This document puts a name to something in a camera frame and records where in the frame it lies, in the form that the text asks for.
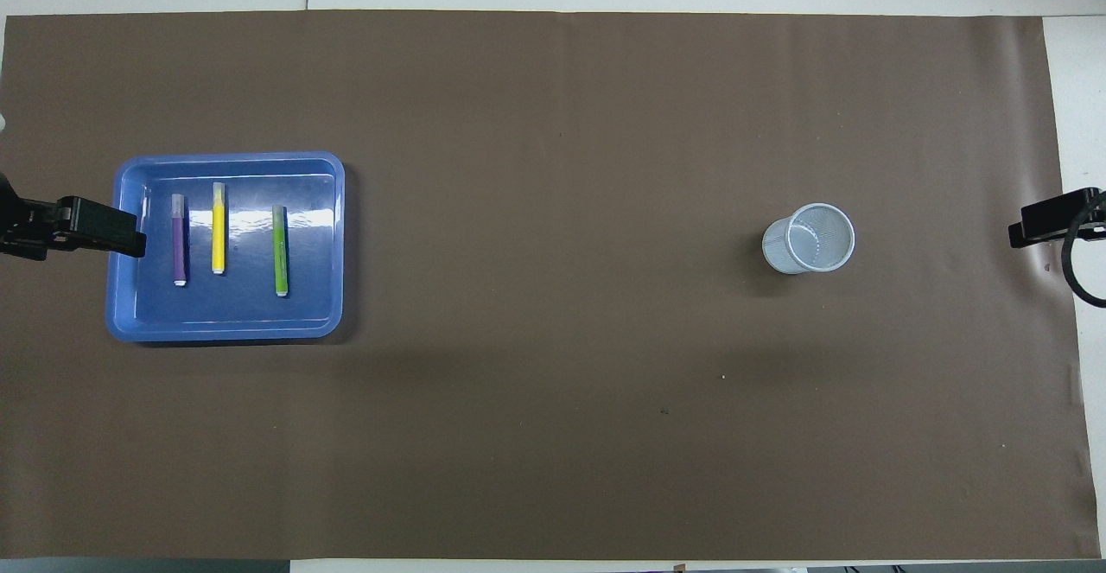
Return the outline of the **pale blue mesh pen cup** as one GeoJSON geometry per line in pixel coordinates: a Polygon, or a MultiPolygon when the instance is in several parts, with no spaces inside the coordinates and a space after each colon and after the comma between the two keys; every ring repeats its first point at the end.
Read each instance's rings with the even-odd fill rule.
{"type": "Polygon", "coordinates": [[[770,223],[761,249],[778,273],[834,272],[852,258],[856,244],[849,216],[833,204],[806,204],[770,223]]]}

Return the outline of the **brown paper table mat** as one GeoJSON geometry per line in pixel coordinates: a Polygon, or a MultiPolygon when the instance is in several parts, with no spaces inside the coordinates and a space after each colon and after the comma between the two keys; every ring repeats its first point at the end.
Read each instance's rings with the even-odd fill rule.
{"type": "Polygon", "coordinates": [[[1097,558],[1027,17],[24,15],[0,171],[331,152],[345,306],[144,346],[0,257],[0,558],[1097,558]],[[778,273],[806,204],[849,261],[778,273]]]}

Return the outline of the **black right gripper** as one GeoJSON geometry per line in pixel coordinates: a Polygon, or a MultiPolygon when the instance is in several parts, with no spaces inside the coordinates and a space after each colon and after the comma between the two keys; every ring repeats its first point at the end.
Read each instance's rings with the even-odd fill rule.
{"type": "Polygon", "coordinates": [[[1071,222],[1081,212],[1081,233],[1106,233],[1106,190],[1076,188],[1020,208],[1020,221],[1008,227],[1008,243],[1024,249],[1065,239],[1071,222]]]}

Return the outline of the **yellow marker pen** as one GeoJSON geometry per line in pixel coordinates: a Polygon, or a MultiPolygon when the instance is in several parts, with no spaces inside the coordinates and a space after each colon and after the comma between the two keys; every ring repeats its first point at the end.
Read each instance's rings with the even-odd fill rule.
{"type": "Polygon", "coordinates": [[[213,183],[213,205],[211,206],[211,272],[226,273],[226,186],[213,183]]]}

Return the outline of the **green marker pen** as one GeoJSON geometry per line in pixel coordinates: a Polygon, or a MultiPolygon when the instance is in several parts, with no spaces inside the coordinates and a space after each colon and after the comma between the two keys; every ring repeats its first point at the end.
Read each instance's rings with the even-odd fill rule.
{"type": "Polygon", "coordinates": [[[273,282],[276,296],[289,296],[289,258],[286,209],[280,204],[271,208],[273,282]]]}

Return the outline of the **purple marker pen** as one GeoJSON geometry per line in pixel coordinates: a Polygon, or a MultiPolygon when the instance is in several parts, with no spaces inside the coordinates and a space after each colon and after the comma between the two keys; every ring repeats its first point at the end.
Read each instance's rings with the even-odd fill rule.
{"type": "Polygon", "coordinates": [[[188,218],[185,195],[171,195],[171,259],[174,286],[188,284],[188,218]]]}

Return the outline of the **blue plastic tray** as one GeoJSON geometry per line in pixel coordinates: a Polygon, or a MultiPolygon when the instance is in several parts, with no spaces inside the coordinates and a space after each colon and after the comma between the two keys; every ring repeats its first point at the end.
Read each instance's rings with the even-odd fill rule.
{"type": "Polygon", "coordinates": [[[138,156],[115,175],[115,207],[139,218],[142,258],[111,254],[105,322],[131,343],[321,338],[340,325],[345,168],[328,152],[138,156]],[[226,273],[211,272],[213,183],[226,186],[226,273]],[[174,286],[171,195],[188,218],[188,284],[174,286]],[[289,296],[273,282],[271,208],[286,209],[289,296]]]}

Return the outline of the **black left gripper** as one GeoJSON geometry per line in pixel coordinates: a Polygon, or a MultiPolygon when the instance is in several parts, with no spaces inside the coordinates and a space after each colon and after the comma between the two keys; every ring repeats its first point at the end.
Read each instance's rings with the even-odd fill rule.
{"type": "Polygon", "coordinates": [[[88,249],[142,258],[146,247],[137,215],[82,196],[24,199],[0,171],[0,254],[44,261],[52,250],[88,249]]]}

